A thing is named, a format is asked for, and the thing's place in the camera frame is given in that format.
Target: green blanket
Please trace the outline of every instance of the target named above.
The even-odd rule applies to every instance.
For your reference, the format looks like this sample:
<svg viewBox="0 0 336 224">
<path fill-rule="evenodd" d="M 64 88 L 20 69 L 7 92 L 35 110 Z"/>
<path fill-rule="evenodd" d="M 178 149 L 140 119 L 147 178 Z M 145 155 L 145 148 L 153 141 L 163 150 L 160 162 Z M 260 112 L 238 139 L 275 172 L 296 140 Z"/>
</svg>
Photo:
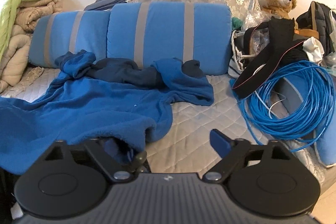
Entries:
<svg viewBox="0 0 336 224">
<path fill-rule="evenodd" d="M 33 0 L 5 0 L 0 13 L 0 61 L 8 47 L 12 27 L 16 18 L 16 9 L 22 1 Z"/>
</svg>

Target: black round disc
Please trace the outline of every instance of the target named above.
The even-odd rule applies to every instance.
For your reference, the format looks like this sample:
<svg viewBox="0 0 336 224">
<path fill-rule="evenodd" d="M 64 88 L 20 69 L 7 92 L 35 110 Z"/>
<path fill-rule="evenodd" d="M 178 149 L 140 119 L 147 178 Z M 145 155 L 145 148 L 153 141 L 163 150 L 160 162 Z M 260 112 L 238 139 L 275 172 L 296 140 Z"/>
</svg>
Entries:
<svg viewBox="0 0 336 224">
<path fill-rule="evenodd" d="M 14 194 L 20 206 L 30 213 L 66 218 L 95 206 L 105 191 L 105 178 L 95 169 L 51 160 L 20 177 Z"/>
<path fill-rule="evenodd" d="M 320 195 L 315 177 L 303 165 L 291 165 L 290 160 L 237 170 L 230 177 L 228 189 L 244 208 L 271 217 L 309 211 Z"/>
</svg>

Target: floor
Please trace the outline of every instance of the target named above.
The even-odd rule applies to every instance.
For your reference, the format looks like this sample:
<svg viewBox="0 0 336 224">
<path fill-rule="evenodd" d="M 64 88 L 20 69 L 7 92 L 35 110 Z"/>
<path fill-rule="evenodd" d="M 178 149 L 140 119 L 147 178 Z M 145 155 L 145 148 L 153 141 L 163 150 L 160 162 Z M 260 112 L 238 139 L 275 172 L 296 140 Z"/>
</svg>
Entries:
<svg viewBox="0 0 336 224">
<path fill-rule="evenodd" d="M 336 224 L 336 183 L 325 191 L 317 201 L 312 214 L 322 224 Z"/>
</svg>

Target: stuffed animal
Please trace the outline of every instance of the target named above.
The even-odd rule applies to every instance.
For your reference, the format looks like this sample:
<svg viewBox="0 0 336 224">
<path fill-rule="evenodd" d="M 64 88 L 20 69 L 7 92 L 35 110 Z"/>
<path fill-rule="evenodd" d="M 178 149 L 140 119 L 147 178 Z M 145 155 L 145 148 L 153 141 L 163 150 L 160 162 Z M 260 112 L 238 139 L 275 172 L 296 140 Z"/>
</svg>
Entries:
<svg viewBox="0 0 336 224">
<path fill-rule="evenodd" d="M 262 10 L 281 18 L 291 19 L 288 13 L 296 7 L 296 0 L 266 0 L 267 7 Z M 295 29 L 298 29 L 297 22 L 295 22 Z"/>
</svg>

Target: blue cable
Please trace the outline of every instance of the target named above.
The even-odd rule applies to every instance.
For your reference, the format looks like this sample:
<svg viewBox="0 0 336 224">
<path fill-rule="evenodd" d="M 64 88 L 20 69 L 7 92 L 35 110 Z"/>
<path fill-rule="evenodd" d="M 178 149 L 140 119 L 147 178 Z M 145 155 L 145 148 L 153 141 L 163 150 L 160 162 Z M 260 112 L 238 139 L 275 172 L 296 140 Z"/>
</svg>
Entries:
<svg viewBox="0 0 336 224">
<path fill-rule="evenodd" d="M 300 75 L 309 88 L 306 98 L 304 98 L 299 108 L 289 116 L 277 118 L 274 114 L 271 114 L 270 117 L 269 109 L 265 107 L 261 100 L 266 104 L 270 102 L 271 92 L 278 80 L 295 74 Z M 324 68 L 312 62 L 299 61 L 276 70 L 256 92 L 241 100 L 238 106 L 246 121 L 248 130 L 254 140 L 260 145 L 263 145 L 263 143 L 254 135 L 251 124 L 261 132 L 270 134 L 277 140 L 297 140 L 305 143 L 299 148 L 290 150 L 291 152 L 296 152 L 315 143 L 328 128 L 334 115 L 335 89 L 333 80 Z M 322 127 L 322 130 L 316 134 L 315 138 L 302 139 L 316 129 L 318 125 L 319 128 Z"/>
</svg>

